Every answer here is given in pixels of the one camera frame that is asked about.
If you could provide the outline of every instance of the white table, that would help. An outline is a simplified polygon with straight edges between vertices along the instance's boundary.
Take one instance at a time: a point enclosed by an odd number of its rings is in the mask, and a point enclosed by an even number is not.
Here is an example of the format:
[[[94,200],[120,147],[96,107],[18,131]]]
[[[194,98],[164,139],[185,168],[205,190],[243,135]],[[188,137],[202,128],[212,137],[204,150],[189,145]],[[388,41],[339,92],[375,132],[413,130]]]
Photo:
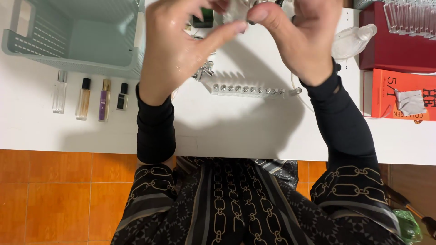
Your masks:
[[[8,28],[12,0],[0,3],[0,30]],[[359,10],[343,9],[337,30],[358,25]],[[272,37],[260,25],[217,50],[216,76],[206,84],[291,88]],[[357,57],[342,62],[344,87],[361,105]],[[136,153],[138,81],[112,80],[109,122],[98,122],[101,75],[68,73],[65,114],[51,111],[57,69],[0,52],[0,149]],[[75,120],[83,77],[92,79],[87,121]],[[129,83],[128,110],[117,111],[121,83]],[[305,91],[302,98],[308,101]],[[289,100],[221,97],[189,79],[179,88],[175,107],[177,155],[327,160],[327,147],[315,115],[295,97]],[[380,163],[436,165],[436,122],[368,120]]]

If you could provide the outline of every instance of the black bottle cap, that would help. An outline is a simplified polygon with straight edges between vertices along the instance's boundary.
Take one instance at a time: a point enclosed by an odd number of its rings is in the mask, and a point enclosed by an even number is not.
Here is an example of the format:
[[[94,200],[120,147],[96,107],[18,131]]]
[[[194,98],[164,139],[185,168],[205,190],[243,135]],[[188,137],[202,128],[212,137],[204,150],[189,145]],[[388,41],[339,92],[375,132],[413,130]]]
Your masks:
[[[127,83],[121,84],[121,94],[127,94],[127,89],[129,88],[129,85]]]
[[[89,90],[90,87],[91,87],[91,79],[83,78],[82,89]]]

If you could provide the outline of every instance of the right hand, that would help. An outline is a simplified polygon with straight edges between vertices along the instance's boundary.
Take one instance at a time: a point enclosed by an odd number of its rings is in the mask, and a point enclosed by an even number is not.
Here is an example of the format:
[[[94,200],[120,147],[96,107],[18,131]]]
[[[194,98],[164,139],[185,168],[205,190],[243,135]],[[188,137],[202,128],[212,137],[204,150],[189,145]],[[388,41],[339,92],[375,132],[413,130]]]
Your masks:
[[[291,21],[275,3],[255,5],[247,18],[265,26],[288,69],[306,85],[319,86],[333,72],[331,46],[343,0],[294,0]]]

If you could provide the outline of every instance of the metal clip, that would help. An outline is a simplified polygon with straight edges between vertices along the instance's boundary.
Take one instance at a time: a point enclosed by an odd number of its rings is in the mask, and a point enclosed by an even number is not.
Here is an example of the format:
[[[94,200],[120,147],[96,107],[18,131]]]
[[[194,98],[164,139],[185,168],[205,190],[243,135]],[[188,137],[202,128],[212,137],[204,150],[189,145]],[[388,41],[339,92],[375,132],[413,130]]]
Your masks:
[[[205,72],[206,74],[208,74],[209,76],[213,76],[214,72],[212,71],[212,68],[214,67],[214,63],[211,61],[206,61],[204,63],[204,65],[202,67],[200,67],[197,70],[197,73],[195,73],[194,75],[192,75],[192,77],[196,80],[196,81],[201,81],[201,77],[203,76],[203,72]]]

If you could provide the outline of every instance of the light green plastic basket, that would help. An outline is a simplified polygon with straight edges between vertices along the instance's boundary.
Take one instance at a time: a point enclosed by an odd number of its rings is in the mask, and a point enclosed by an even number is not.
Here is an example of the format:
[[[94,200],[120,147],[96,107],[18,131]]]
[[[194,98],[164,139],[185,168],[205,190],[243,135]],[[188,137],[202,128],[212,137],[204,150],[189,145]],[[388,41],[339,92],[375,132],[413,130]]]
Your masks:
[[[144,0],[26,0],[32,8],[27,37],[17,34],[21,1],[3,31],[5,54],[64,71],[139,79],[145,35],[141,47],[134,41]]]

